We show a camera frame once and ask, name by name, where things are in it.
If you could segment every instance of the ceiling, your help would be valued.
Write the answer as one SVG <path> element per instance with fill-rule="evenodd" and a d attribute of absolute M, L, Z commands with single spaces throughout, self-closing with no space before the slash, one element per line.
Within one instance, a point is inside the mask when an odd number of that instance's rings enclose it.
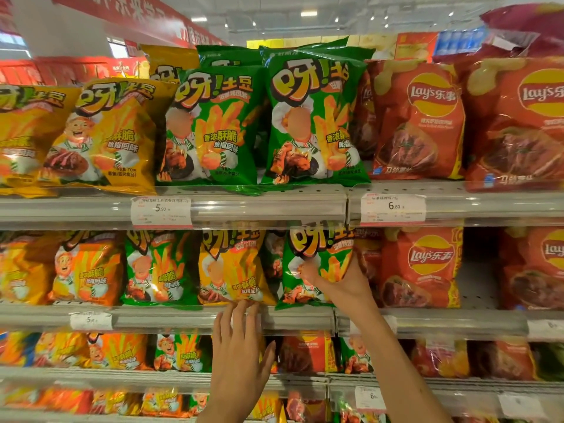
<path fill-rule="evenodd" d="M 222 40 L 467 29 L 494 7 L 527 0 L 162 0 Z M 316 17 L 301 11 L 315 9 Z"/>

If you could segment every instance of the lay's logo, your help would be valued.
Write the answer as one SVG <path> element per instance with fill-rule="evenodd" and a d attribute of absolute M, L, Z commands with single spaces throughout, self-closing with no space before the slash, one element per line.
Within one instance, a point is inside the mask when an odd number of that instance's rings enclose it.
<path fill-rule="evenodd" d="M 455 248 L 441 236 L 419 238 L 409 250 L 409 266 L 419 275 L 443 270 L 455 257 Z"/>
<path fill-rule="evenodd" d="M 523 107 L 546 117 L 564 117 L 564 69 L 547 68 L 529 74 L 519 85 Z"/>
<path fill-rule="evenodd" d="M 415 77 L 407 87 L 409 102 L 430 117 L 444 117 L 459 102 L 456 89 L 445 78 L 433 73 Z"/>
<path fill-rule="evenodd" d="M 555 230 L 548 234 L 541 246 L 546 262 L 564 270 L 564 230 Z"/>

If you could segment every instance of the price tag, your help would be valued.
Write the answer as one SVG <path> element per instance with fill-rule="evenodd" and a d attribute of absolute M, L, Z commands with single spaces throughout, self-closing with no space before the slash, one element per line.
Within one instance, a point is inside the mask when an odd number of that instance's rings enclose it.
<path fill-rule="evenodd" d="M 391 316 L 391 315 L 385 315 L 384 319 L 386 320 L 387 324 L 390 325 L 391 330 L 394 332 L 394 334 L 398 334 L 398 318 L 396 318 L 395 316 Z M 353 323 L 353 321 L 350 321 L 350 328 L 349 328 L 349 334 L 355 335 L 355 334 L 360 334 L 360 329 L 358 329 L 358 327 Z"/>
<path fill-rule="evenodd" d="M 131 223 L 134 228 L 193 228 L 189 197 L 142 196 L 131 199 Z"/>
<path fill-rule="evenodd" d="M 379 387 L 356 386 L 356 409 L 386 412 L 386 404 Z"/>
<path fill-rule="evenodd" d="M 527 325 L 531 340 L 564 341 L 564 320 L 532 319 L 527 320 Z"/>
<path fill-rule="evenodd" d="M 540 399 L 528 395 L 504 393 L 498 396 L 501 410 L 510 419 L 546 419 Z"/>
<path fill-rule="evenodd" d="M 70 325 L 74 331 L 111 331 L 112 314 L 106 312 L 81 312 L 70 314 Z"/>
<path fill-rule="evenodd" d="M 360 225 L 399 226 L 425 221 L 427 201 L 420 194 L 366 193 L 360 200 Z"/>

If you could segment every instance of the person's right hand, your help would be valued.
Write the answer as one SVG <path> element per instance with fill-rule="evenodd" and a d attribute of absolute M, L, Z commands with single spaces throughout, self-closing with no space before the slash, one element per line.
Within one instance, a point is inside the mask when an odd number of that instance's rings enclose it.
<path fill-rule="evenodd" d="M 356 253 L 352 258 L 345 276 L 339 282 L 329 282 L 319 276 L 318 268 L 313 261 L 307 261 L 302 266 L 302 278 L 319 288 L 326 297 L 360 327 L 367 320 L 369 312 L 378 312 L 378 306 L 372 297 L 370 284 L 362 274 Z"/>

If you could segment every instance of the store shelf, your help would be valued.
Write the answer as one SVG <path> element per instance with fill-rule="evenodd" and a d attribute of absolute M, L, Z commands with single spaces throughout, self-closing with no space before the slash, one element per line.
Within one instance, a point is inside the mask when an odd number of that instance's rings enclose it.
<path fill-rule="evenodd" d="M 398 338 L 444 337 L 498 340 L 523 337 L 530 341 L 564 341 L 564 311 L 497 310 L 497 280 L 490 263 L 464 261 L 456 278 L 459 309 L 387 308 L 382 313 L 397 322 Z M 350 334 L 349 319 L 336 311 L 339 335 Z M 530 333 L 530 320 L 555 321 L 561 328 Z"/>
<path fill-rule="evenodd" d="M 91 370 L 83 368 L 16 368 L 0 367 L 0 380 L 16 386 L 48 387 L 58 385 L 71 389 L 121 389 L 144 392 L 148 387 L 176 388 L 180 394 L 209 392 L 211 374 L 179 371 Z M 287 398 L 299 391 L 308 399 L 327 398 L 328 380 L 324 377 L 271 375 L 267 392 Z"/>
<path fill-rule="evenodd" d="M 107 312 L 112 314 L 115 332 L 211 334 L 213 323 L 223 306 L 169 307 L 134 306 L 101 307 L 88 304 L 0 305 L 0 327 L 8 330 L 68 331 L 71 313 Z M 275 311 L 262 307 L 263 332 L 269 335 L 292 335 L 299 330 L 326 331 L 335 334 L 335 316 L 329 307 L 294 307 Z"/>
<path fill-rule="evenodd" d="M 64 414 L 25 409 L 0 408 L 0 421 L 19 423 L 196 423 L 196 419 L 173 419 L 170 417 L 131 417 L 110 414 L 109 416 L 91 416 L 88 414 Z M 257 420 L 245 420 L 256 423 Z"/>
<path fill-rule="evenodd" d="M 342 185 L 280 186 L 247 196 L 221 187 L 158 187 L 166 197 L 189 197 L 194 228 L 342 226 L 347 195 Z M 0 199 L 1 230 L 131 229 L 133 196 L 92 188 L 57 189 L 58 198 Z"/>
<path fill-rule="evenodd" d="M 348 214 L 351 227 L 360 226 L 360 201 L 366 193 L 425 196 L 426 220 L 418 224 L 422 226 L 564 224 L 564 193 L 559 191 L 469 193 L 461 181 L 415 180 L 373 182 L 351 189 Z"/>
<path fill-rule="evenodd" d="M 537 398 L 549 421 L 564 419 L 564 383 L 520 382 L 504 380 L 445 380 L 427 378 L 427 384 L 441 404 L 452 416 L 489 415 L 504 417 L 499 402 L 500 394 L 517 394 Z M 339 399 L 356 407 L 356 386 L 379 387 L 373 375 L 332 375 L 329 384 L 329 398 L 332 404 Z M 521 415 L 521 418 L 532 416 Z"/>

